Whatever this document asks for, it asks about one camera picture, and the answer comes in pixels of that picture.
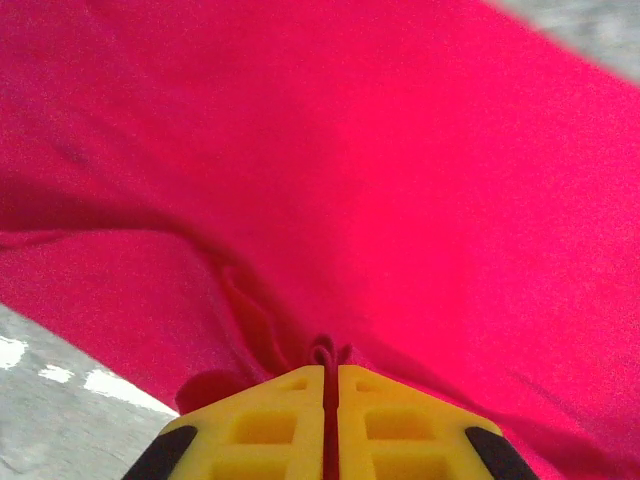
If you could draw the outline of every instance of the yellow plastic object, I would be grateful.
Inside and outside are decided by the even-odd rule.
[[[493,480],[465,436],[489,420],[355,365],[339,367],[341,480]]]
[[[307,366],[177,418],[161,435],[198,433],[169,480],[321,480],[323,390]]]

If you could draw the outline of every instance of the black rubber edge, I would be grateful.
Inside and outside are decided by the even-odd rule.
[[[496,480],[539,480],[506,438],[481,427],[464,433]]]
[[[197,433],[196,427],[186,425],[156,437],[122,480],[169,480]]]

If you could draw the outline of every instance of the square hole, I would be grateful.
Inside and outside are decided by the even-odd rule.
[[[231,442],[254,445],[291,443],[296,423],[296,415],[292,412],[245,413],[234,426]]]
[[[215,465],[211,480],[284,480],[286,475],[285,462],[224,462]]]
[[[453,480],[446,460],[437,455],[374,454],[376,480]]]
[[[426,416],[414,409],[378,409],[364,417],[369,440],[431,440]]]

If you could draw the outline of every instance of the gray concrete ground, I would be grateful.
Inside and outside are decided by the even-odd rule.
[[[640,82],[640,1],[502,0],[500,8]],[[173,415],[0,306],[0,480],[120,478]]]

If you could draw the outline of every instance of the red cloth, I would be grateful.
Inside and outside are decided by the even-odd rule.
[[[165,402],[327,334],[640,478],[638,90],[476,0],[0,12],[2,302]]]

